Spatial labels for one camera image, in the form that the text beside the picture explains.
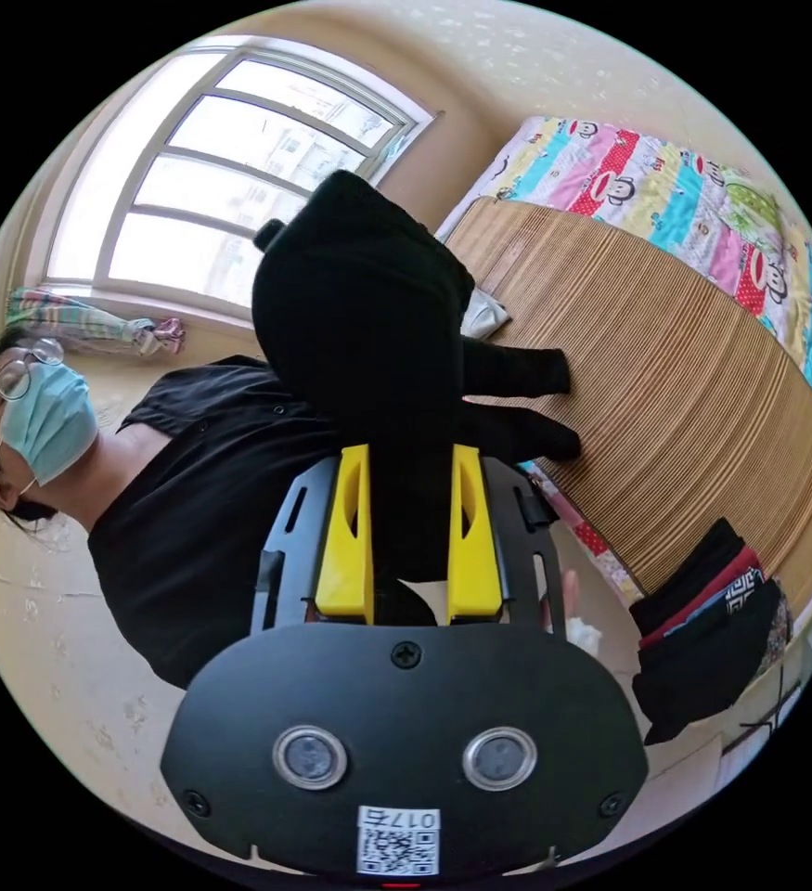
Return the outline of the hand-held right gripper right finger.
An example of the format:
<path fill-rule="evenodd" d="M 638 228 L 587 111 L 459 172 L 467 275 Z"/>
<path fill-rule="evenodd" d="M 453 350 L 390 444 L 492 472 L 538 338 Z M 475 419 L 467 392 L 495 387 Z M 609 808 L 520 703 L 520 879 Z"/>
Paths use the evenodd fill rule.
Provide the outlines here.
<path fill-rule="evenodd" d="M 503 603 L 483 466 L 477 449 L 455 445 L 446 620 L 449 624 L 496 621 Z"/>

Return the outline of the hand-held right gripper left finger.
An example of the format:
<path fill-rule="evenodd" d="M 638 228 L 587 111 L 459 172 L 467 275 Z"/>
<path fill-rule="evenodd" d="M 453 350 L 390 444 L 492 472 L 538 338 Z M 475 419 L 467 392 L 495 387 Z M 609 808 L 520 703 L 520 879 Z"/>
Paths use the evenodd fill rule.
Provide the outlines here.
<path fill-rule="evenodd" d="M 326 620 L 375 623 L 370 509 L 368 446 L 347 447 L 331 491 L 316 585 L 316 610 Z"/>

